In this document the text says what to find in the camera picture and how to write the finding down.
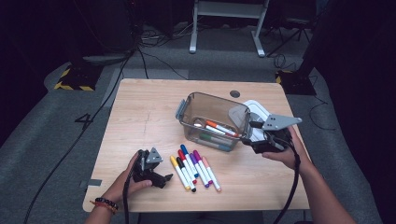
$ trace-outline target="blue marker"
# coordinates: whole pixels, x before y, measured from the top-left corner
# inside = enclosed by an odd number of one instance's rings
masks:
[[[198,175],[198,172],[197,172],[197,170],[195,169],[194,164],[192,163],[192,160],[191,160],[191,158],[190,158],[190,154],[189,154],[189,152],[187,151],[186,147],[185,147],[184,145],[180,145],[180,148],[181,148],[181,150],[183,151],[184,155],[186,156],[187,163],[189,164],[192,173],[194,174],[195,177],[198,177],[198,176],[199,176],[199,175]]]

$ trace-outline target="marker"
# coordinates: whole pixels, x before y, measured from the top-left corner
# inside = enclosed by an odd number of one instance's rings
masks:
[[[209,162],[207,162],[207,160],[206,160],[205,157],[202,157],[202,162],[204,163],[207,172],[209,173],[210,177],[212,178],[213,184],[215,185],[216,190],[217,190],[218,192],[220,192],[220,191],[221,191],[221,187],[220,187],[219,182],[218,182],[218,180],[216,179],[215,175],[213,174],[212,169],[211,169],[210,166],[209,166]]]
[[[181,173],[183,173],[184,178],[186,178],[187,183],[189,184],[192,192],[195,192],[196,188],[195,188],[194,184],[192,183],[192,181],[190,180],[189,174],[187,174],[187,170],[184,167],[183,162],[181,161],[181,158],[177,157],[176,161],[177,161],[178,167],[180,167]]]
[[[183,151],[181,149],[178,150],[178,156],[181,158],[183,161],[184,167],[186,167],[187,173],[189,174],[189,178],[192,181],[193,184],[197,183],[197,180],[195,179],[195,175],[192,173],[192,170],[190,168],[189,163],[186,160],[186,156],[184,156]]]
[[[187,160],[187,162],[189,163],[189,166],[190,166],[190,168],[191,168],[192,173],[194,174],[195,177],[198,177],[198,172],[197,172],[197,170],[195,169],[195,166],[194,166],[194,164],[193,164],[192,161],[191,161],[190,154],[189,154],[189,152],[187,151],[186,147],[185,147],[184,145],[180,145],[180,148],[181,148],[181,150],[183,151],[184,155],[186,156],[186,160]]]
[[[198,144],[201,144],[203,146],[206,146],[206,147],[213,147],[213,148],[217,148],[217,149],[220,149],[220,150],[223,150],[223,151],[231,151],[230,147],[226,147],[226,146],[223,146],[223,145],[220,145],[220,144],[216,144],[216,143],[211,143],[211,142],[204,141],[204,140],[201,140],[201,139],[197,139],[196,138],[196,139],[193,139],[192,141],[194,141],[194,142],[196,142]]]
[[[213,127],[213,128],[219,129],[220,131],[225,132],[225,133],[227,133],[227,134],[230,135],[230,136],[233,136],[233,137],[237,137],[237,136],[238,136],[237,133],[235,133],[235,132],[233,132],[233,131],[231,131],[231,130],[226,129],[226,128],[224,128],[224,127],[218,125],[217,123],[215,123],[215,122],[213,122],[213,121],[207,120],[207,121],[206,121],[206,124],[209,125],[209,126],[211,126],[211,127]]]
[[[209,183],[208,183],[207,179],[205,178],[204,172],[202,171],[202,169],[199,166],[197,160],[195,159],[194,154],[192,154],[192,153],[191,153],[191,160],[192,160],[192,163],[194,163],[194,166],[197,169],[197,171],[199,173],[199,176],[201,177],[202,182],[204,183],[205,187],[209,188]]]
[[[203,173],[204,173],[204,176],[205,176],[207,182],[208,182],[209,184],[213,184],[213,181],[212,181],[212,179],[210,178],[210,175],[209,175],[209,173],[207,172],[207,170],[206,170],[206,168],[205,168],[205,166],[204,166],[204,163],[203,163],[202,160],[201,160],[201,156],[199,155],[198,151],[197,151],[197,150],[194,150],[193,153],[194,153],[195,159],[198,161],[198,164],[199,164],[199,166],[201,167],[201,170],[202,170]]]
[[[208,129],[209,131],[214,132],[214,133],[219,133],[219,134],[225,135],[225,132],[222,132],[219,129],[215,129],[209,125],[206,125],[205,128]]]
[[[200,133],[199,138],[201,138],[202,140],[206,140],[208,142],[222,144],[227,147],[229,147],[230,145],[233,144],[231,140],[217,138],[217,137],[211,136],[210,134],[207,134],[207,133]]]
[[[175,157],[171,156],[171,162],[174,165],[174,167],[175,167],[175,169],[177,171],[178,177],[180,177],[180,180],[181,180],[181,182],[184,185],[184,188],[185,189],[191,189],[189,184],[187,183],[186,178],[184,178],[183,173],[181,173],[180,167],[178,167],[178,164],[177,164],[177,161],[176,161]]]

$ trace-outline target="pink marker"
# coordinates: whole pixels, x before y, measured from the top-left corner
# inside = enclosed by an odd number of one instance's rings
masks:
[[[194,150],[193,153],[194,153],[195,159],[198,161],[198,164],[199,164],[199,166],[201,167],[201,170],[202,170],[203,173],[204,173],[204,176],[205,176],[205,178],[206,178],[206,180],[207,180],[207,183],[208,183],[208,184],[213,184],[213,180],[210,178],[210,175],[209,175],[209,173],[207,172],[207,170],[206,170],[206,168],[205,168],[205,166],[204,166],[204,163],[203,163],[202,160],[201,160],[201,156],[199,155],[198,151],[197,151],[197,150]]]
[[[209,162],[207,162],[207,160],[206,160],[205,157],[202,157],[202,161],[203,161],[203,163],[204,163],[204,166],[206,167],[207,172],[209,173],[210,177],[211,177],[212,180],[213,180],[213,184],[215,185],[216,190],[217,190],[218,192],[220,192],[220,191],[221,191],[221,187],[220,187],[219,182],[218,182],[218,180],[216,179],[215,175],[213,174],[212,169],[211,169],[210,166],[209,166]]]

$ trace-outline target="yellow marker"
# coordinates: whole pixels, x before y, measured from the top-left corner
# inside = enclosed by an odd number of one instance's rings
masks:
[[[180,177],[181,182],[184,185],[185,189],[191,189],[189,183],[187,182],[186,178],[184,177],[183,173],[181,173],[180,167],[178,167],[177,161],[175,157],[171,156],[171,162],[175,167],[175,170],[177,171],[178,177]]]

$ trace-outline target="cord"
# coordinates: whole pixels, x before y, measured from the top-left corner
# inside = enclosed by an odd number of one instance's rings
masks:
[[[296,63],[291,63],[289,65],[286,65],[286,57],[283,54],[277,54],[275,57],[268,57],[268,58],[273,58],[274,59],[274,67],[278,69],[285,69],[288,68],[292,65],[294,65],[294,70],[293,72],[297,70],[297,64]]]
[[[318,81],[318,76],[312,76],[312,77],[315,77],[315,78],[316,78],[315,81],[314,81],[314,83],[312,84],[312,87],[314,87],[315,84],[316,84],[317,81]],[[312,118],[312,111],[313,111],[315,108],[317,108],[317,107],[319,107],[319,106],[321,106],[321,105],[328,105],[327,102],[325,102],[324,100],[319,99],[316,95],[315,95],[314,97],[317,98],[317,99],[320,101],[320,104],[314,105],[314,106],[309,110],[309,113],[308,113],[309,118],[310,118],[311,121],[314,123],[314,125],[317,126],[318,128],[320,128],[321,130],[335,131],[335,130],[336,130],[335,128],[323,128],[323,127],[320,127],[320,126],[314,121],[314,119]]]
[[[147,78],[147,79],[149,79],[149,76],[148,76],[148,72],[147,72],[146,61],[145,61],[145,58],[144,58],[143,55],[147,55],[147,56],[153,57],[153,58],[157,59],[158,61],[160,61],[161,63],[166,64],[166,65],[167,65],[170,69],[172,69],[172,71],[173,71],[174,73],[176,73],[179,77],[182,77],[183,79],[188,80],[186,77],[183,77],[181,74],[179,74],[169,63],[164,62],[163,60],[159,59],[157,56],[154,56],[154,55],[151,55],[151,54],[147,54],[147,53],[141,51],[141,49],[138,49],[138,51],[139,51],[140,55],[142,56],[143,65],[144,65],[144,67],[145,67],[145,73],[146,73],[146,78]]]
[[[285,206],[283,207],[282,211],[280,212],[280,214],[277,216],[276,220],[274,221],[274,224],[277,224],[280,221],[280,219],[285,215],[286,211],[288,210],[288,208],[289,208],[289,206],[291,204],[291,200],[293,199],[294,192],[297,189],[298,177],[299,177],[299,174],[300,174],[300,163],[301,163],[301,160],[300,160],[300,156],[298,155],[293,143],[289,143],[289,142],[287,142],[287,141],[285,141],[283,139],[277,138],[277,137],[274,137],[274,139],[276,139],[277,141],[281,141],[281,142],[287,144],[291,148],[291,150],[293,151],[294,159],[295,159],[293,184],[291,186],[289,198],[286,201]]]
[[[111,90],[110,94],[107,96],[107,98],[105,99],[105,101],[101,104],[101,106],[96,110],[95,114],[92,116],[92,122],[93,119],[96,117],[96,115],[102,110],[102,108],[105,106],[106,102],[108,101],[108,99],[110,98],[110,96],[112,95],[113,91],[116,89],[117,83],[120,79],[120,74],[122,72],[122,69],[124,68],[125,64],[127,64],[127,62],[129,61],[129,59],[132,57],[134,53],[131,51],[129,53],[129,57],[122,63],[121,65],[121,69],[120,69],[120,73],[119,76],[117,77],[117,81],[116,84],[113,86],[113,89]],[[45,187],[45,185],[47,184],[47,182],[50,180],[50,178],[52,177],[52,175],[55,173],[55,171],[58,169],[58,167],[61,165],[61,163],[64,161],[64,159],[70,154],[70,152],[72,151],[72,149],[75,147],[75,145],[77,144],[77,142],[79,141],[79,139],[82,137],[82,135],[85,133],[85,131],[88,129],[88,127],[92,124],[92,122],[87,122],[86,127],[82,129],[81,133],[78,135],[77,139],[73,142],[72,146],[67,149],[66,153],[64,153],[64,155],[61,157],[61,159],[56,163],[56,165],[53,167],[53,169],[50,171],[49,175],[47,176],[47,178],[44,180],[44,182],[41,184],[40,188],[38,189],[37,193],[35,194],[35,197],[33,198],[33,200],[30,202],[29,208],[26,212],[25,218],[23,223],[27,223],[30,213],[32,211],[32,208],[35,204],[35,201],[38,198],[38,195],[40,194],[41,190]]]
[[[126,177],[126,180],[124,183],[124,188],[122,190],[122,202],[123,202],[123,207],[124,207],[125,224],[129,224],[128,188],[129,188],[129,184],[131,183],[131,177],[134,174],[134,166],[136,165],[136,161],[140,158],[142,152],[139,150],[138,153],[139,153],[139,156],[134,161],[134,164],[132,165],[131,170],[129,171],[129,174]]]

